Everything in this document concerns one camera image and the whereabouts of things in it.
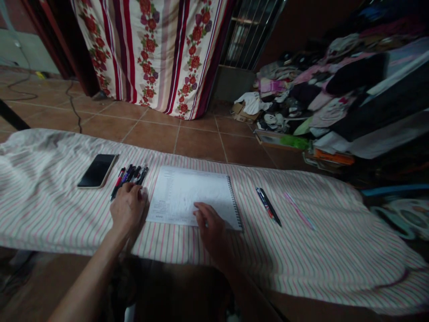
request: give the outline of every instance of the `pink pencil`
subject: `pink pencil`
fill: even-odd
[[[298,213],[298,215],[301,217],[301,219],[306,223],[308,227],[310,227],[311,230],[316,230],[316,227],[313,225],[313,223],[310,221],[310,219],[303,214],[303,212],[298,208],[295,200],[292,198],[290,194],[285,192],[285,197],[287,201],[295,208],[295,211]]]

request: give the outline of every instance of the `white striped blanket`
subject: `white striped blanket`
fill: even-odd
[[[99,153],[120,154],[106,185],[77,189]],[[244,226],[242,233],[229,233],[230,242],[242,267],[263,288],[385,314],[420,312],[428,303],[424,260],[343,182],[301,171],[192,159],[63,131],[21,131],[0,145],[0,245],[92,255],[111,227],[109,197],[117,174],[130,163],[148,165],[144,186],[149,200],[161,165],[230,175]],[[256,186],[270,197],[282,228],[268,217]],[[285,191],[316,231],[287,202]],[[132,253],[165,263],[213,264],[197,227],[147,222]]]

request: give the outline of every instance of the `blue pen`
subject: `blue pen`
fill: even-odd
[[[126,182],[126,178],[130,175],[130,171],[133,167],[133,164],[131,163],[128,167],[128,170],[125,172],[124,177],[122,178],[121,186]]]

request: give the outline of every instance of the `spiral notebook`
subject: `spiral notebook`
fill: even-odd
[[[158,174],[146,221],[198,226],[194,202],[211,205],[227,229],[243,230],[228,175],[165,165]]]

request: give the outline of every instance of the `floral curtain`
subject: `floral curtain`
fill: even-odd
[[[72,0],[111,98],[192,120],[204,115],[234,0]]]

